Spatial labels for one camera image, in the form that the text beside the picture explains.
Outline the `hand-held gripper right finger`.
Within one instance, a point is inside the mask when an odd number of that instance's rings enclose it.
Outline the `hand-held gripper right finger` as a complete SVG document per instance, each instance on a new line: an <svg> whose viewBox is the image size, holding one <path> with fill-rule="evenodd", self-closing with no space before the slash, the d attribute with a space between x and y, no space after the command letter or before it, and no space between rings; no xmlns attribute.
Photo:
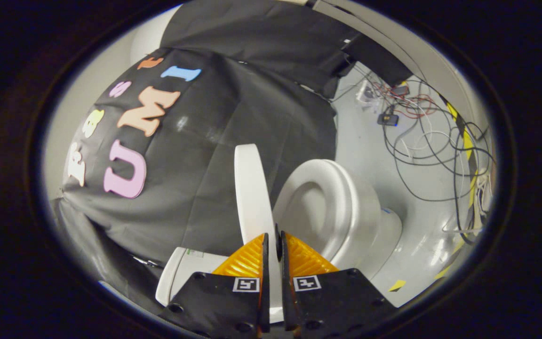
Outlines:
<svg viewBox="0 0 542 339"><path fill-rule="evenodd" d="M374 338L397 313L357 268L338 269L292 234L281 232L284 324L296 339Z"/></svg>

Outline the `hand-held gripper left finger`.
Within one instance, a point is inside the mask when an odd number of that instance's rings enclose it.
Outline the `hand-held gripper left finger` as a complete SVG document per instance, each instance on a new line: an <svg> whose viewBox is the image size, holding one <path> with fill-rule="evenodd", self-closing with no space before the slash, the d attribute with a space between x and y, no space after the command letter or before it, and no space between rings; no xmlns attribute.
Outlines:
<svg viewBox="0 0 542 339"><path fill-rule="evenodd" d="M160 317L207 339L258 339L270 326L269 235L211 273L193 272Z"/></svg>

